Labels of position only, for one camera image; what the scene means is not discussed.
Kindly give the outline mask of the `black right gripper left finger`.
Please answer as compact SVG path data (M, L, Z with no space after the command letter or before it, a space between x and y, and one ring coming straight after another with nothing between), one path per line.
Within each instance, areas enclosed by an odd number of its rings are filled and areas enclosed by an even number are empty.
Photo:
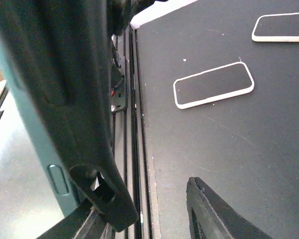
M95 206L84 200L70 215L39 236L40 239L108 239L110 225Z

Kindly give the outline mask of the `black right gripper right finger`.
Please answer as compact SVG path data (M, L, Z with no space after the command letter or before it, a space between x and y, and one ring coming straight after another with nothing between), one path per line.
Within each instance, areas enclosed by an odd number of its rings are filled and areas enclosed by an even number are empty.
M186 188L190 235L193 239L270 239L239 215L199 177Z

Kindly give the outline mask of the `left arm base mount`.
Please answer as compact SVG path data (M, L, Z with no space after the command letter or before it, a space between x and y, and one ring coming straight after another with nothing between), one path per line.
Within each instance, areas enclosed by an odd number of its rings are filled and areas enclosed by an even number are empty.
M127 66L126 46L124 38L112 36L112 68L111 68L111 110L112 114L124 111L127 100Z

